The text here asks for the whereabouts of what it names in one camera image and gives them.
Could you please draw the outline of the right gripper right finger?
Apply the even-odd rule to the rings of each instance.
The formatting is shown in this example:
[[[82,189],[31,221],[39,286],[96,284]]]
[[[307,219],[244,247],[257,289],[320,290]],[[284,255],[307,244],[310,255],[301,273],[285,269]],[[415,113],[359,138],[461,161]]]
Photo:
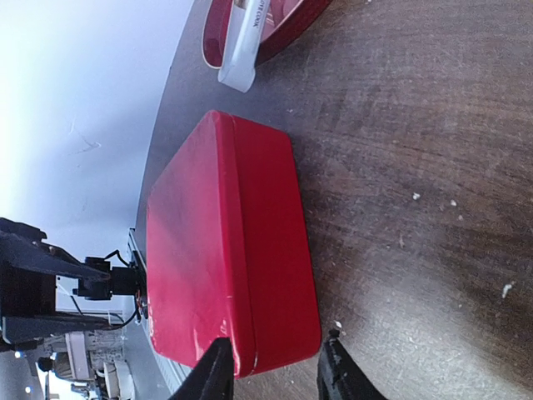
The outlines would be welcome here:
[[[321,345],[316,380],[318,398],[386,400],[342,345],[340,336],[339,330],[331,329]]]

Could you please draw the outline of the round red tray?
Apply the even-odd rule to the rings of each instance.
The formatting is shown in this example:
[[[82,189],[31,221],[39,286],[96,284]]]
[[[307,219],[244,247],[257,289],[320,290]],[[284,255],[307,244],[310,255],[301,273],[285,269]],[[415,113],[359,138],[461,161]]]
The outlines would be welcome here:
[[[204,61],[218,69],[235,1],[212,1],[202,35]],[[300,37],[331,4],[328,0],[272,1],[260,41],[257,64],[273,58]]]

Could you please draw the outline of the metal serving tongs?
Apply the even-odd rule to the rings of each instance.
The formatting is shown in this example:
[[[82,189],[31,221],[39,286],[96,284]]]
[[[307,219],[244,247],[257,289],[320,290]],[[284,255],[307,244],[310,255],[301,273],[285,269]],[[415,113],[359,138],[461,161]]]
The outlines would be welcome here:
[[[231,3],[218,82],[246,93],[252,86],[257,54],[270,7],[269,0]]]

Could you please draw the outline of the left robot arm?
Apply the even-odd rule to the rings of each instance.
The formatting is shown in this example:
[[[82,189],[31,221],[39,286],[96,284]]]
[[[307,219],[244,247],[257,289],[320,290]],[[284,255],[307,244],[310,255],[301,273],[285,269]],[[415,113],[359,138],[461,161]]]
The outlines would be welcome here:
[[[105,329],[102,317],[59,312],[57,277],[105,283],[110,274],[44,242],[45,232],[1,219],[1,350],[27,351],[51,336]]]

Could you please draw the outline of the red box lid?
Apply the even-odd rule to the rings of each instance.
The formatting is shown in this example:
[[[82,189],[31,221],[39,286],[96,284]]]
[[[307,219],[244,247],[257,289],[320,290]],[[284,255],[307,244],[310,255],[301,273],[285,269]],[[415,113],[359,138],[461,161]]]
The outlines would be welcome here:
[[[210,111],[152,186],[147,201],[147,291],[157,347],[195,367],[217,338],[232,343],[234,374],[253,369],[234,124]]]

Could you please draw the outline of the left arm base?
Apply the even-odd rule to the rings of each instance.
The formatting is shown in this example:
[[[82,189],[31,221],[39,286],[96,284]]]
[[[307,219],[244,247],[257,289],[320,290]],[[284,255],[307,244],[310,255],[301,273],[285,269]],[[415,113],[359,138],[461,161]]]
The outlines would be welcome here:
[[[147,318],[147,271],[138,251],[132,253],[127,262],[120,251],[114,250],[105,257],[86,257],[84,264],[107,276],[103,281],[77,280],[71,299],[85,298],[90,301],[108,301],[113,296],[131,296],[134,301],[132,316],[122,322],[126,326],[131,321],[140,323]]]

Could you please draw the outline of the red chocolate box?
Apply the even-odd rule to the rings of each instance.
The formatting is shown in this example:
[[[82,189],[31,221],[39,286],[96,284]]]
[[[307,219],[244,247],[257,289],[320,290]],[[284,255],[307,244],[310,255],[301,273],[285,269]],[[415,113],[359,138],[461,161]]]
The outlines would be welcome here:
[[[321,324],[290,138],[241,117],[237,176],[256,354],[252,374],[314,356]]]

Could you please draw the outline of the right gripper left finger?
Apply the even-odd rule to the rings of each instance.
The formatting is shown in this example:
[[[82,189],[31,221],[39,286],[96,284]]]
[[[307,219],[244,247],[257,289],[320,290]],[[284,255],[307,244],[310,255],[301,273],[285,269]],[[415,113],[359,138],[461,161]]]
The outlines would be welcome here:
[[[232,400],[234,359],[228,337],[217,338],[169,400]]]

